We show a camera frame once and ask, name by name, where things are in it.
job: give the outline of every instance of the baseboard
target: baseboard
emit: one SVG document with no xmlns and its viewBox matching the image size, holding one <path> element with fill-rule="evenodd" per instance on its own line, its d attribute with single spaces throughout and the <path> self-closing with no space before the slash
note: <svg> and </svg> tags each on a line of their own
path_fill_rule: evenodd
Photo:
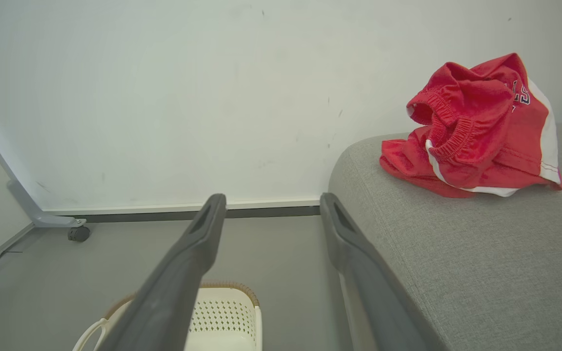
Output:
<svg viewBox="0 0 562 351">
<path fill-rule="evenodd" d="M 278 207 L 310 207 L 318 206 L 320 198 L 293 198 L 288 200 L 252 200 L 234 201 L 227 203 L 229 210 L 242 209 L 273 209 Z M 186 213 L 196 212 L 201 209 L 200 204 L 163 205 L 163 206 L 122 206 L 122 207 L 96 207 L 72 209 L 45 209 L 53 215 L 111 215 L 111 214 L 158 214 L 158 213 Z"/>
</svg>

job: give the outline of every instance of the gray fabric upholstery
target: gray fabric upholstery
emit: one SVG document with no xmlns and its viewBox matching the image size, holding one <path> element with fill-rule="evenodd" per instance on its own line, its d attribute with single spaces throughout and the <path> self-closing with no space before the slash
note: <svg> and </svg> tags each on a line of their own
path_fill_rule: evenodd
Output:
<svg viewBox="0 0 562 351">
<path fill-rule="evenodd" d="M 562 125 L 558 126 L 562 172 Z M 562 191 L 444 198 L 390 176 L 381 141 L 341 155 L 335 193 L 451 350 L 562 350 Z"/>
</svg>

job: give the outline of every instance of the white plastic basket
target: white plastic basket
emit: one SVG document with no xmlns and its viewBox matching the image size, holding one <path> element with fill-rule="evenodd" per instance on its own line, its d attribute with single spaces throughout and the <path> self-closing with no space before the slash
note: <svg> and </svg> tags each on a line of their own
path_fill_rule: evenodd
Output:
<svg viewBox="0 0 562 351">
<path fill-rule="evenodd" d="M 98 349 L 110 329 L 131 304 L 131 295 L 115 304 L 105 317 L 92 324 L 81 335 L 73 351 L 82 351 L 98 329 Z M 253 291 L 235 282 L 201 284 L 192 311 L 185 351 L 261 351 L 262 326 L 259 301 Z"/>
</svg>

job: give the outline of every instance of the gray floor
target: gray floor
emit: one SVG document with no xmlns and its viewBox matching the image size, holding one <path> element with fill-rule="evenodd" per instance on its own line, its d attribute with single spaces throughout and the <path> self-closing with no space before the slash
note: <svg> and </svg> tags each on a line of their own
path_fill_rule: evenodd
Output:
<svg viewBox="0 0 562 351">
<path fill-rule="evenodd" d="M 84 243 L 36 231 L 0 260 L 0 351 L 70 350 L 138 289 L 188 221 L 94 225 Z M 225 220 L 208 279 L 248 285 L 261 302 L 265 350 L 350 350 L 339 282 L 319 216 Z"/>
</svg>

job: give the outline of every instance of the black caster wheel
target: black caster wheel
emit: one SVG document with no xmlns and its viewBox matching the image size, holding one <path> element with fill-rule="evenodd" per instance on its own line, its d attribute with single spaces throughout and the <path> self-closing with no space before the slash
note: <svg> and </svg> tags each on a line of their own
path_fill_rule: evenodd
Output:
<svg viewBox="0 0 562 351">
<path fill-rule="evenodd" d="M 69 229 L 69 240 L 85 242 L 90 237 L 90 229 L 87 227 L 77 227 Z"/>
</svg>

